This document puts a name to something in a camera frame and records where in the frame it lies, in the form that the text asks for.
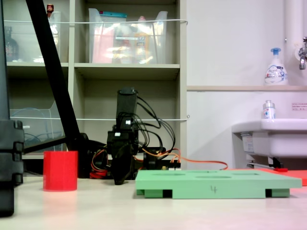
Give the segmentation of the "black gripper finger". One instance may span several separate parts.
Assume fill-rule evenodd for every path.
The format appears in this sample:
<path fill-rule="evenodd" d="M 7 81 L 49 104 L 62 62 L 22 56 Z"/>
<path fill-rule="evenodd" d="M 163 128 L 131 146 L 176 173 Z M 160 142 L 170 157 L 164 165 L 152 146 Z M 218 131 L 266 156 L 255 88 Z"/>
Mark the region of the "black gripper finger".
<path fill-rule="evenodd" d="M 133 163 L 133 146 L 127 145 L 123 150 L 123 177 L 122 182 L 124 182 L 131 174 L 131 168 Z"/>
<path fill-rule="evenodd" d="M 115 185 L 123 184 L 123 176 L 121 173 L 121 156 L 122 151 L 119 150 L 112 156 L 112 164 L 111 164 L 111 174 L 114 179 Z"/>

